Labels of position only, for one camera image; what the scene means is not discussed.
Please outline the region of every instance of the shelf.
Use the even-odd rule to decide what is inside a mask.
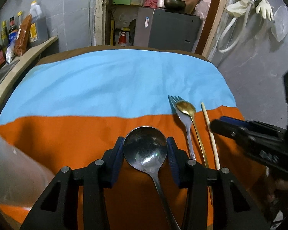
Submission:
[[[58,40],[58,36],[51,37],[46,42],[36,46],[31,47],[28,51],[24,53],[21,57],[16,57],[19,62],[13,65],[7,75],[2,79],[0,83],[0,108],[6,95],[15,84],[17,79],[20,77],[23,71],[38,57],[47,47]]]
[[[132,4],[111,4],[111,6],[131,6],[131,7],[142,7],[142,5],[132,5]]]

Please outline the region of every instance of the gray refrigerator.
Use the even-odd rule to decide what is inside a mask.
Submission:
[[[141,7],[137,12],[134,46],[191,52],[200,26],[197,16]]]

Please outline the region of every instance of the ladle handle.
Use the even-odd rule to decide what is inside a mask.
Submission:
[[[158,191],[158,194],[160,196],[163,210],[165,212],[167,223],[168,223],[170,229],[171,230],[180,230],[180,227],[178,226],[178,224],[174,218],[174,215],[172,214],[172,211],[171,211],[171,209],[167,203],[167,200],[163,194],[163,191],[162,191],[162,188],[160,185],[160,181],[159,181],[159,177],[158,177],[158,173],[151,174],[151,178],[153,179],[155,186],[156,186],[156,189]]]

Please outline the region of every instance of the red bottle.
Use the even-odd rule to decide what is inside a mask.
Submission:
[[[120,31],[119,34],[120,37],[118,39],[118,45],[121,47],[126,47],[127,46],[126,32]]]

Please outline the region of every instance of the wooden chopstick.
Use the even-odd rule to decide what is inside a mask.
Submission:
[[[208,127],[208,131],[209,131],[209,136],[210,136],[210,140],[211,140],[211,144],[212,144],[212,149],[214,151],[214,160],[216,162],[216,168],[217,170],[220,169],[220,161],[219,161],[219,155],[218,155],[218,151],[217,151],[217,145],[216,145],[216,141],[214,140],[214,135],[210,130],[210,121],[209,121],[209,117],[208,117],[208,113],[206,111],[205,105],[203,102],[200,103],[203,113],[204,113],[204,118]]]

